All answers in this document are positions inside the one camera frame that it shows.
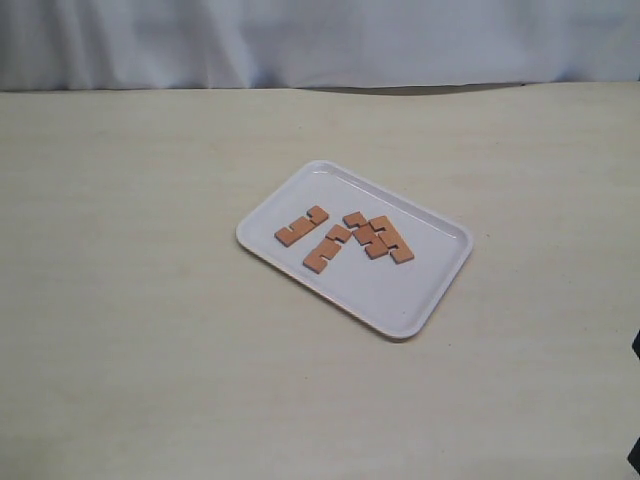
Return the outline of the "wooden lattice puzzle pieces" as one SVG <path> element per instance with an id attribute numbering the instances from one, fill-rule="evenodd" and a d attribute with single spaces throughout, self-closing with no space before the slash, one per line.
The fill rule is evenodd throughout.
<path id="1" fill-rule="evenodd" d="M 360 211 L 345 215 L 343 222 L 352 231 L 353 236 L 364 248 L 370 260 L 376 260 L 389 253 L 388 247 Z"/>
<path id="2" fill-rule="evenodd" d="M 314 205 L 304 216 L 299 217 L 289 226 L 282 227 L 276 231 L 274 237 L 285 247 L 290 247 L 328 218 L 329 214 L 323 208 Z"/>
<path id="3" fill-rule="evenodd" d="M 352 233 L 345 227 L 335 224 L 325 234 L 321 242 L 304 258 L 303 265 L 316 274 L 320 274 L 341 250 Z"/>

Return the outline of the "brown wooden block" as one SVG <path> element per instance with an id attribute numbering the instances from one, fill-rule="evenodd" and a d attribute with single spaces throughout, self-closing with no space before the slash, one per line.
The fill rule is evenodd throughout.
<path id="1" fill-rule="evenodd" d="M 415 258 L 413 251 L 387 216 L 372 218 L 369 224 L 387 247 L 396 264 L 403 264 Z"/>

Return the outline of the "white rectangular plastic tray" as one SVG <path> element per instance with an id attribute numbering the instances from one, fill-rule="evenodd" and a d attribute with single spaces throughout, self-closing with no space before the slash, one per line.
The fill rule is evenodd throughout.
<path id="1" fill-rule="evenodd" d="M 274 233 L 318 205 L 329 218 L 290 247 Z M 370 260 L 355 240 L 316 274 L 303 265 L 329 229 L 347 214 L 387 216 L 415 258 Z M 246 216 L 236 238 L 247 251 L 378 333 L 405 340 L 436 310 L 473 249 L 468 229 L 335 163 L 305 165 Z"/>

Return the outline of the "white backdrop curtain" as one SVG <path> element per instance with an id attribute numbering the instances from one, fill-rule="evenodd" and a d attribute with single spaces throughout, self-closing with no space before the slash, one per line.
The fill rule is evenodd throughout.
<path id="1" fill-rule="evenodd" d="M 635 81 L 635 1 L 5 1 L 5 90 Z"/>

